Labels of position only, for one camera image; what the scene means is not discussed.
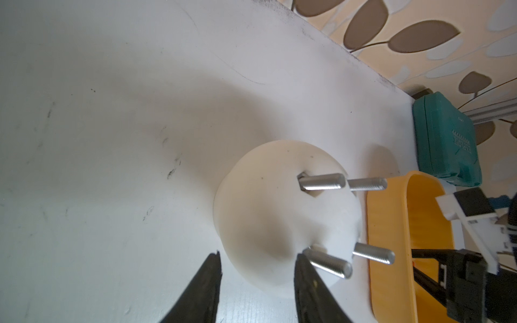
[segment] wallpaper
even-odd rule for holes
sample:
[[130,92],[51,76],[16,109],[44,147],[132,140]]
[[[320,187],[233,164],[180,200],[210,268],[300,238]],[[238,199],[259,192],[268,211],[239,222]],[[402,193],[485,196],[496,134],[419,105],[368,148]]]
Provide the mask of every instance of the wallpaper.
[[[410,95],[471,113],[517,98],[517,0],[279,1]],[[488,196],[517,192],[516,120],[476,125]]]

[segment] teal plastic box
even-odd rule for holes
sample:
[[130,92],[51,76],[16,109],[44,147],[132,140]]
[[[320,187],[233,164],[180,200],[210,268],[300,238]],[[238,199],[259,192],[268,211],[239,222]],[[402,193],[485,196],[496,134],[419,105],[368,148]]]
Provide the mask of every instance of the teal plastic box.
[[476,135],[472,120],[440,92],[413,104],[418,168],[456,186],[481,184]]

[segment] threaded metal rod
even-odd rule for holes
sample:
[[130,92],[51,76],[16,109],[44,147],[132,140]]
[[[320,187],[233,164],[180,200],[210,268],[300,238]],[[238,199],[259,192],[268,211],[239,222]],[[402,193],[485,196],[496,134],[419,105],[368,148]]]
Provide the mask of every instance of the threaded metal rod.
[[305,173],[298,175],[298,182],[303,191],[336,190],[346,186],[346,178],[343,174],[325,174],[307,176]]
[[395,262],[395,252],[360,242],[356,243],[353,253],[356,256],[364,257],[387,265],[391,265]]
[[321,268],[341,278],[348,279],[352,276],[352,264],[346,260],[311,248],[304,249],[303,254],[317,268]]
[[388,181],[382,177],[349,179],[351,191],[382,191],[388,188]]

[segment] yellow plastic tray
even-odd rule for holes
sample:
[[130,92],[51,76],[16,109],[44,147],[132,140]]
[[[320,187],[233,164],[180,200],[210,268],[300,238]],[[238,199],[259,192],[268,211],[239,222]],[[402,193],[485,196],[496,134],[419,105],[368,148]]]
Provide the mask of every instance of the yellow plastic tray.
[[413,279],[414,263],[437,280],[438,262],[411,257],[411,249],[454,249],[451,224],[435,200],[444,194],[438,179],[422,172],[388,178],[386,190],[368,193],[368,243],[396,255],[390,266],[370,262],[372,308],[379,323],[455,322]]

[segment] white table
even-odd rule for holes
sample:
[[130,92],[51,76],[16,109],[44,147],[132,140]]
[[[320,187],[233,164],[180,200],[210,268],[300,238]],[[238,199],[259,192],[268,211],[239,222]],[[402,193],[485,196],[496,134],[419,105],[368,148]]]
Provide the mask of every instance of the white table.
[[[278,139],[417,169],[412,99],[276,0],[6,0],[0,26],[1,322],[158,322],[216,250],[218,323],[296,322],[228,260],[221,179]],[[331,290],[374,322],[353,265]]]

